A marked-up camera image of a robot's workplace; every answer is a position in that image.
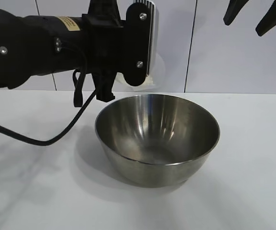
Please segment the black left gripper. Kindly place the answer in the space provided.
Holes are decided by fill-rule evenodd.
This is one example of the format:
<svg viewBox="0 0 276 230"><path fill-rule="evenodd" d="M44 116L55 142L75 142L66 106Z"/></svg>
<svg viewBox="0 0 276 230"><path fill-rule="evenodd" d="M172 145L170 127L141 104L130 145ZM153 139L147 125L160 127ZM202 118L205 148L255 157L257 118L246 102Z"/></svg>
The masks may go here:
<svg viewBox="0 0 276 230"><path fill-rule="evenodd" d="M115 99L112 87L118 72L123 71L123 26L117 1L91 0L88 13L82 15L87 30L85 50L86 65L82 81L87 74L92 75L96 99L112 101Z"/></svg>

